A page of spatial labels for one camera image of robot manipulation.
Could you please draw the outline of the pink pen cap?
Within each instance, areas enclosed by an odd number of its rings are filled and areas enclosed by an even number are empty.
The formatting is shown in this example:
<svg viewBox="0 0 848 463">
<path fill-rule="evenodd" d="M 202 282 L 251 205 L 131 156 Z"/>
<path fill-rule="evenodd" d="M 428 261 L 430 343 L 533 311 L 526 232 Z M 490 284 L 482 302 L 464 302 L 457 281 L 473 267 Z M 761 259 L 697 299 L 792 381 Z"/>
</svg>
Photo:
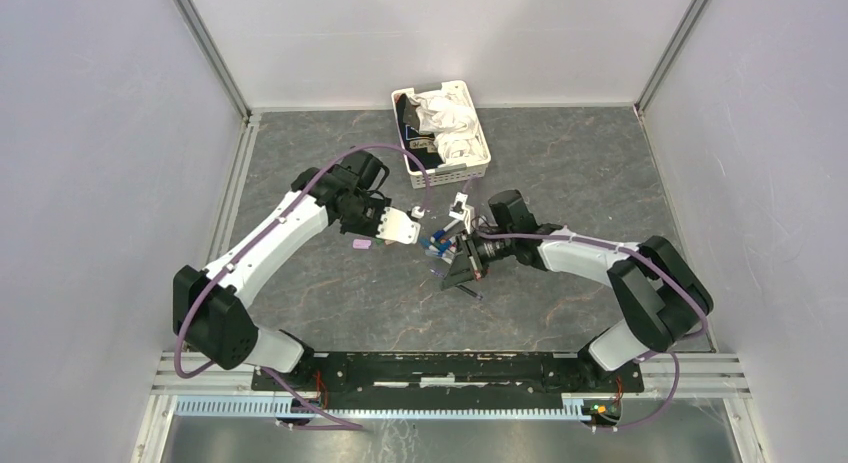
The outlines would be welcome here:
<svg viewBox="0 0 848 463">
<path fill-rule="evenodd" d="M 358 250 L 367 250 L 371 247 L 372 241 L 366 239 L 355 239 L 352 243 L 352 247 Z"/>
</svg>

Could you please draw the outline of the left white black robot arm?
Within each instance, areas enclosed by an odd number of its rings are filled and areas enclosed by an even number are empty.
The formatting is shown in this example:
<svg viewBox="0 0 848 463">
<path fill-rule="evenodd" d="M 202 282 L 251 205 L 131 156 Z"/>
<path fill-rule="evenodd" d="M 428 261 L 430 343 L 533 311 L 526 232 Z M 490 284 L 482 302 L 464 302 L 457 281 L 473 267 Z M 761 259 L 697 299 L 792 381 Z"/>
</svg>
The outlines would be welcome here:
<svg viewBox="0 0 848 463">
<path fill-rule="evenodd" d="M 314 377 L 307 345 L 284 330 L 257 325 L 248 309 L 286 261 L 333 223 L 376 235 L 389 208 L 379 191 L 388 174 L 367 151 L 348 152 L 325 170 L 309 168 L 235 247 L 202 269 L 181 268 L 173 279 L 177 345 L 189 345 L 223 369 L 269 367 L 288 389 L 306 388 Z"/>
</svg>

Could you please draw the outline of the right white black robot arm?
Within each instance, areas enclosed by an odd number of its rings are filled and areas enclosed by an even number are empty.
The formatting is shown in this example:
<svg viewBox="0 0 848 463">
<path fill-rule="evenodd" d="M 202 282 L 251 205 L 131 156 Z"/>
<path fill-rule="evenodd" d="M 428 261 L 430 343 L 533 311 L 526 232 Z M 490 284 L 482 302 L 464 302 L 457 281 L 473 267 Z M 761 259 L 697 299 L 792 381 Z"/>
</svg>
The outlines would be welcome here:
<svg viewBox="0 0 848 463">
<path fill-rule="evenodd" d="M 708 328 L 713 300 L 681 254 L 664 237 L 614 242 L 540 224 L 517 190 L 488 201 L 493 223 L 480 220 L 458 193 L 449 215 L 462 224 L 445 289 L 480 280 L 495 261 L 508 258 L 534 269 L 567 273 L 613 291 L 622 319 L 578 353 L 577 375 L 591 391 L 612 384 L 627 363 L 665 353 Z"/>
</svg>

